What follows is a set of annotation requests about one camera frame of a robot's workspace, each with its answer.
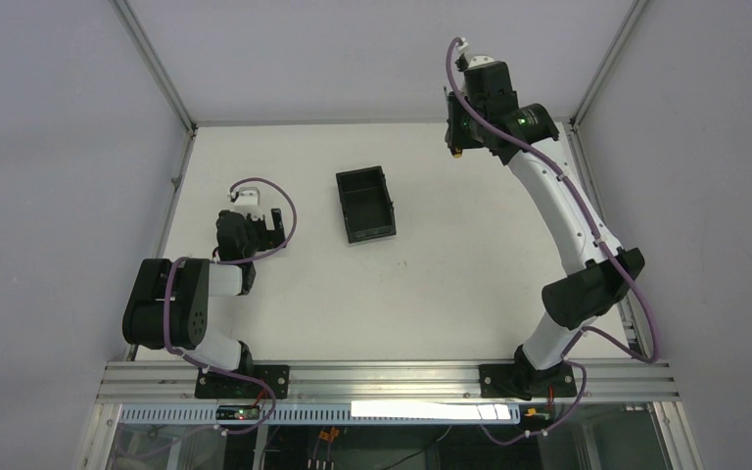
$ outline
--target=white table surface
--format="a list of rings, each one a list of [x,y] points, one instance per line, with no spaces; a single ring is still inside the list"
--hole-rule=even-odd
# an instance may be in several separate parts
[[[167,258],[210,256],[217,213],[230,208],[227,189],[238,179],[275,181],[299,214],[290,246],[256,263],[249,296],[210,300],[210,328],[246,342],[257,359],[511,357],[542,316],[541,288],[564,273],[520,182],[487,151],[453,159],[445,130],[442,123],[200,129]],[[538,147],[574,164],[566,139]],[[385,171],[398,234],[349,245],[335,173],[374,165]],[[289,230],[286,202],[258,187],[264,211],[281,208]],[[595,324],[624,340],[615,309]],[[590,335],[571,356],[623,355]]]

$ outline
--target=metal rail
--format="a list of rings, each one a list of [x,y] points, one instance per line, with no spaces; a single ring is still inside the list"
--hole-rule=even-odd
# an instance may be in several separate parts
[[[289,398],[282,403],[350,403],[353,400],[437,400],[500,402],[480,396],[477,366],[494,361],[295,361]],[[283,362],[258,361],[261,365]],[[629,359],[582,359],[587,403],[673,401],[679,393],[667,363]],[[575,379],[579,386],[580,372]],[[195,399],[197,369],[181,361],[109,362],[97,403],[240,403]],[[572,399],[557,399],[570,402]],[[544,399],[529,403],[540,404]]]

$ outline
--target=gray wall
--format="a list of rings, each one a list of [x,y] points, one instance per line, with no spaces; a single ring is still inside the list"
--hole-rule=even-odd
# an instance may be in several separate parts
[[[456,35],[508,62],[523,103],[567,116],[632,3],[131,1],[197,121],[444,119]]]
[[[75,464],[182,143],[109,2],[0,2],[0,469]]]
[[[708,468],[752,468],[752,2],[651,3],[585,150]]]

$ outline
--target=black mounting bracket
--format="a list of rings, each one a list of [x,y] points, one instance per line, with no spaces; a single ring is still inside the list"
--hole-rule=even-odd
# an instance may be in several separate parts
[[[556,398],[578,394],[572,366],[559,363],[546,370],[536,370],[523,355],[523,347],[514,354],[514,363],[481,364],[480,395],[484,399],[548,398],[549,389]]]
[[[275,392],[277,399],[283,400],[288,396],[290,388],[289,365],[256,365],[253,377],[265,382]],[[216,372],[210,371],[205,374],[201,370],[197,374],[195,398],[198,400],[254,400],[262,390],[263,388],[260,385],[226,377]]]

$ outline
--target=black plastic bin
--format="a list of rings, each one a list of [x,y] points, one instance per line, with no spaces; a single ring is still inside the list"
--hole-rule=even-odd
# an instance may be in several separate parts
[[[336,173],[348,242],[397,234],[394,203],[381,166]]]

